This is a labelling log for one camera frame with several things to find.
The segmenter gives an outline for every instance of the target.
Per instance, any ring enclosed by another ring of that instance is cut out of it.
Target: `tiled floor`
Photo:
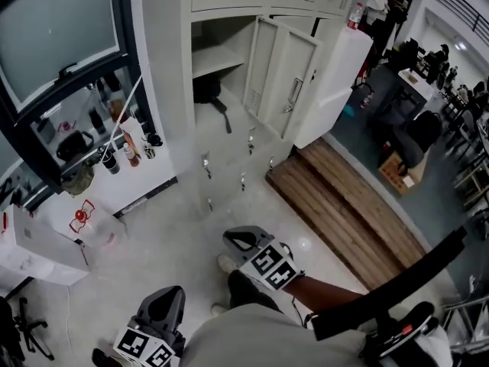
[[[226,279],[215,263],[224,251],[222,233],[238,225],[255,224],[292,248],[299,268],[309,276],[353,291],[365,289],[323,242],[302,222],[265,182],[249,187],[241,196],[204,220],[192,221],[191,212],[177,185],[165,190],[126,215],[128,239],[111,251],[93,255],[92,272],[70,287],[70,338],[66,337],[68,290],[64,286],[34,281],[21,293],[29,300],[31,317],[45,318],[47,330],[39,335],[56,357],[48,362],[26,353],[26,365],[91,366],[94,347],[107,349],[139,304],[156,290],[180,284],[186,292],[186,309],[180,331],[189,338],[210,318],[215,302],[226,302]],[[444,275],[405,302],[446,296]],[[291,296],[273,294],[282,311],[297,320]]]

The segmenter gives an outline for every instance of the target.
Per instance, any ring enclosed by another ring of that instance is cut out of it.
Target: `foot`
[[[233,271],[238,270],[238,266],[231,258],[225,254],[220,254],[217,257],[217,265],[226,273],[231,274]]]
[[[221,314],[225,313],[229,309],[222,306],[222,304],[219,303],[214,303],[211,307],[211,314],[214,318],[220,316]]]

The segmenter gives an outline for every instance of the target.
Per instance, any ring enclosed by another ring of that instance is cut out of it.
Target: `white plastic bag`
[[[124,223],[93,200],[85,200],[75,212],[70,229],[91,248],[114,246],[127,238]]]

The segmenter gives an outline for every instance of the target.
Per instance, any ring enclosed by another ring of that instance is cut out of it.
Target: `cardboard box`
[[[401,170],[399,170],[398,167],[402,163],[402,159],[399,154],[394,151],[381,165],[379,171],[387,178],[399,194],[405,194],[410,188],[421,182],[425,172],[428,154],[429,150],[425,153],[423,160],[416,167],[408,169],[406,176],[401,177],[399,174],[404,167],[402,167]]]

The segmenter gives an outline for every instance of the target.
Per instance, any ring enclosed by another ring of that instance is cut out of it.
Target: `wooden step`
[[[396,213],[345,159],[322,139],[299,150],[298,156],[320,174],[323,184],[330,184],[345,198],[405,268],[418,262],[425,255],[423,247]]]
[[[390,207],[322,139],[275,167],[267,181],[369,290],[425,254]]]

